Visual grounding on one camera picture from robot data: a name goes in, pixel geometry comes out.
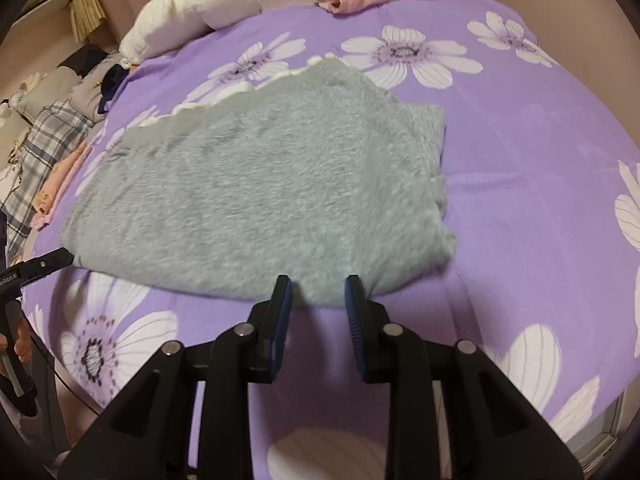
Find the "person's left hand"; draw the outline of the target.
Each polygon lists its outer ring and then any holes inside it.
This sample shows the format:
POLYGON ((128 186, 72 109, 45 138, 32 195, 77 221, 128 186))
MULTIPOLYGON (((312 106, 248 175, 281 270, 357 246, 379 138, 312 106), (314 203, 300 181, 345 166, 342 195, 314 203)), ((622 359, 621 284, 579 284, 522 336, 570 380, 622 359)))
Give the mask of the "person's left hand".
MULTIPOLYGON (((17 324, 17 336, 13 350, 22 363, 29 363, 32 360, 32 340, 30 339, 29 322, 24 318, 17 324)), ((3 334, 0 335, 0 351, 6 351, 9 347, 8 340, 3 334)))

